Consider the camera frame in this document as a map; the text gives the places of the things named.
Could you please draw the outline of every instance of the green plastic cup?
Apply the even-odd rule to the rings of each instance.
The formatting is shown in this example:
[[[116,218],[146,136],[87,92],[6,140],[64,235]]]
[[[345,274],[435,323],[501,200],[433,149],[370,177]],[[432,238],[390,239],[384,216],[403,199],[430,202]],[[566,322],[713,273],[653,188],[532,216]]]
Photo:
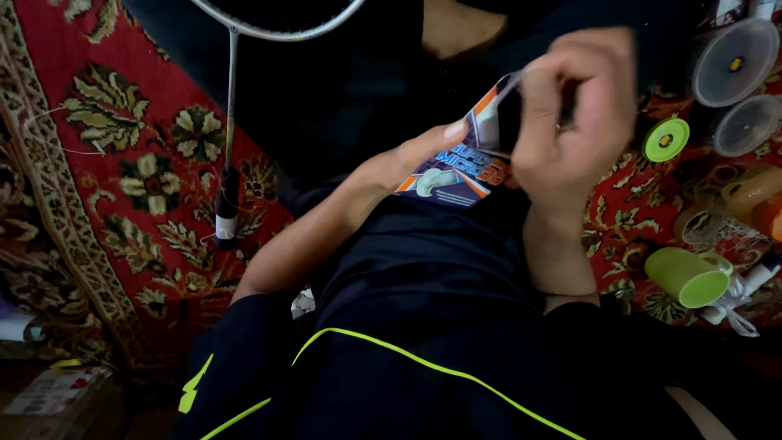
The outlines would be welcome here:
[[[684,307],[699,308],[725,294],[733,265],[714,252],[693,254],[665,247],[649,255],[644,269],[671,298]]]

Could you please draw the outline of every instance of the cup handle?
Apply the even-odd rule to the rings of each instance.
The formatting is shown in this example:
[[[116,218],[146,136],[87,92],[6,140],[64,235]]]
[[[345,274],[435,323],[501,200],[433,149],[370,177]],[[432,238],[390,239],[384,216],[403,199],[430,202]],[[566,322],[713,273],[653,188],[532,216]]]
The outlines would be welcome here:
[[[722,255],[719,255],[715,252],[704,252],[703,254],[698,254],[698,257],[704,260],[706,258],[711,258],[712,260],[716,261],[717,264],[714,264],[707,260],[707,262],[712,263],[714,267],[717,268],[717,270],[724,273],[725,275],[730,276],[730,274],[733,273],[733,263],[727,261],[727,259]]]

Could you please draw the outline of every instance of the black t-shirt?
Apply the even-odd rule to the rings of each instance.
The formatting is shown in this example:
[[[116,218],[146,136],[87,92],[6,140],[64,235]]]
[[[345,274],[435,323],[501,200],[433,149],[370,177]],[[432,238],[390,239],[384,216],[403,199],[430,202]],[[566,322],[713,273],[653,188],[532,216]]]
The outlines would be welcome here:
[[[384,200],[323,269],[305,330],[290,297],[238,301],[194,359],[198,371],[213,355],[178,438],[269,398],[217,438],[699,438],[661,387],[605,380],[622,366],[601,344],[598,307],[541,316],[513,235],[523,212],[483,215],[516,197],[470,211]],[[329,328],[371,340],[326,331],[291,366]],[[680,427],[648,423],[650,408]]]

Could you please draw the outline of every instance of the hand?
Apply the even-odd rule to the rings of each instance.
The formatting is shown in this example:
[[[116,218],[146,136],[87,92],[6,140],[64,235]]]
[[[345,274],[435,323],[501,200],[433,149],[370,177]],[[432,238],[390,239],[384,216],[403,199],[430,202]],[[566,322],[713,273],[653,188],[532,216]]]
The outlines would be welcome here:
[[[366,160],[348,179],[368,184],[387,196],[396,191],[425,160],[459,145],[467,136],[467,130],[463,119],[431,128],[393,150]]]
[[[522,72],[522,130],[512,171],[538,212],[580,221],[594,186],[631,140],[634,58],[630,30],[593,29],[561,36]],[[572,81],[574,125],[560,130],[561,89]]]

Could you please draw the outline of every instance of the person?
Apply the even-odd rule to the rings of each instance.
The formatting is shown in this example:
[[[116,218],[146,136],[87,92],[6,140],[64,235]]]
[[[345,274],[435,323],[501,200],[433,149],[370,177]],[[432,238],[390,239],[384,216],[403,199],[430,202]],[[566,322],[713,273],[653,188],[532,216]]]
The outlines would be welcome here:
[[[224,71],[192,50],[222,60],[224,28],[186,0],[126,3],[224,102]],[[663,385],[694,384],[714,400],[695,362],[705,358],[691,351],[710,345],[661,323],[617,334],[581,247],[587,199],[633,137],[637,84],[662,65],[661,45],[692,32],[701,3],[644,18],[647,5],[574,0],[520,30],[517,2],[483,2],[507,21],[479,41],[482,55],[447,64],[421,52],[419,19],[431,10],[421,6],[438,3],[368,0],[322,39],[242,43],[241,60],[262,47],[251,63],[268,66],[240,64],[237,120],[277,161],[281,201],[298,218],[256,253],[223,319],[197,341],[177,438],[703,438]],[[197,34],[184,25],[193,20]],[[464,52],[454,44],[440,48]],[[328,57],[337,62],[321,64]],[[390,196],[461,142],[458,118],[479,91],[522,67],[507,188],[469,210]],[[564,81],[577,83],[567,128]],[[259,109],[281,97],[275,84],[290,86],[281,108]],[[306,283],[317,307],[294,322]],[[674,369],[669,357],[695,359]],[[721,420],[742,414],[714,407]],[[736,419],[734,434],[752,432]]]

